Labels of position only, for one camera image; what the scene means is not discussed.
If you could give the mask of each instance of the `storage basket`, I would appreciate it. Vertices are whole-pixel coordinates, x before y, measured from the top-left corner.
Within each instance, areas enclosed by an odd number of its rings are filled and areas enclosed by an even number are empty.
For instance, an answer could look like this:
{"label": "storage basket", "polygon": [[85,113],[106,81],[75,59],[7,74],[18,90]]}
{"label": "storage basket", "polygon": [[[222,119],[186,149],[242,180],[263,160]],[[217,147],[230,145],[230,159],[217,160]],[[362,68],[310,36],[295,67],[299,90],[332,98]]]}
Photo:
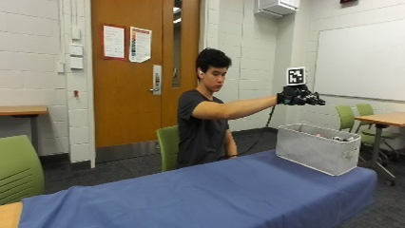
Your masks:
{"label": "storage basket", "polygon": [[[348,142],[331,140],[350,139]],[[360,137],[303,123],[278,126],[275,154],[314,170],[338,176],[356,166]]]}

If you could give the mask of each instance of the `door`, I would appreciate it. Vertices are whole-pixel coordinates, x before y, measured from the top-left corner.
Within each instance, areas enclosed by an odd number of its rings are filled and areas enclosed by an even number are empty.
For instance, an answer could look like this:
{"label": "door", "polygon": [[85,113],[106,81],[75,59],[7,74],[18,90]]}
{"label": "door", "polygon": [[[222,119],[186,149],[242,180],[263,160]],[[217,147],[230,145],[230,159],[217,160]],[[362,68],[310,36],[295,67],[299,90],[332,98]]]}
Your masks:
{"label": "door", "polygon": [[[173,1],[90,1],[91,3],[91,64],[95,147],[110,147],[155,140],[155,130],[175,121],[179,94],[195,85],[193,61],[198,44],[199,1],[182,3],[179,87],[171,86],[173,75]],[[129,34],[125,34],[125,61],[102,59],[102,25],[151,30],[150,59],[127,61]],[[153,95],[153,66],[162,66],[162,93]]]}

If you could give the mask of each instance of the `black glove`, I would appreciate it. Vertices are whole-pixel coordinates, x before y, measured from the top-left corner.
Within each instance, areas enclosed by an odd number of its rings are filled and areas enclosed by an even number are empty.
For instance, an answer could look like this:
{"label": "black glove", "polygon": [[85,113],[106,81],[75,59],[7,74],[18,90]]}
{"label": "black glove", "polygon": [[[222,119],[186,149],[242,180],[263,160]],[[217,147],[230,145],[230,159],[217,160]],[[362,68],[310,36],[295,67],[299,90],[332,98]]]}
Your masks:
{"label": "black glove", "polygon": [[281,93],[277,93],[277,104],[283,105],[324,105],[324,101],[318,98],[306,85],[283,86]]}
{"label": "black glove", "polygon": [[304,101],[299,98],[299,90],[291,86],[283,86],[281,93],[277,93],[277,104],[303,105]]}

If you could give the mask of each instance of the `table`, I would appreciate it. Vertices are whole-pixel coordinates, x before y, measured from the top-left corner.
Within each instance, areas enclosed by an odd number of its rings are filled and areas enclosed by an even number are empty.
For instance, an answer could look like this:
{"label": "table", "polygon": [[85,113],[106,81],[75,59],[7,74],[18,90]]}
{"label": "table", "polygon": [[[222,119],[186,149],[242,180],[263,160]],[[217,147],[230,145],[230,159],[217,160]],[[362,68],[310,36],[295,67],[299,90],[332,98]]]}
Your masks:
{"label": "table", "polygon": [[383,113],[370,116],[358,116],[354,119],[358,121],[364,121],[375,124],[375,137],[374,137],[371,159],[370,161],[363,162],[360,166],[374,169],[388,180],[387,185],[394,185],[394,175],[380,165],[376,159],[379,152],[382,128],[386,128],[388,125],[399,126],[399,127],[405,126],[405,112],[390,112],[390,113]]}
{"label": "table", "polygon": [[47,107],[42,105],[37,106],[0,106],[0,116],[11,116],[17,118],[30,119],[30,137],[31,144],[38,152],[38,128],[37,128],[37,116],[47,113]]}
{"label": "table", "polygon": [[271,150],[26,198],[18,227],[338,227],[375,183],[370,169],[332,177]]}
{"label": "table", "polygon": [[0,227],[13,228],[17,227],[22,210],[22,203],[14,202],[0,206]]}

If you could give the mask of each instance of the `black t-shirt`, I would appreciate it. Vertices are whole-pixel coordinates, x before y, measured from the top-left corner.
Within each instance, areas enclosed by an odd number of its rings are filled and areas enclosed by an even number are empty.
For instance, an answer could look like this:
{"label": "black t-shirt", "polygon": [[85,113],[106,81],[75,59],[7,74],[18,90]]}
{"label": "black t-shirt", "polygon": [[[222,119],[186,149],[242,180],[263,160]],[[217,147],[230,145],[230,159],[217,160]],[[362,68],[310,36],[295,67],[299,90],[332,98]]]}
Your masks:
{"label": "black t-shirt", "polygon": [[178,99],[178,168],[214,162],[225,155],[226,120],[201,120],[191,117],[191,111],[201,102],[222,104],[218,98],[210,101],[195,89],[185,92]]}

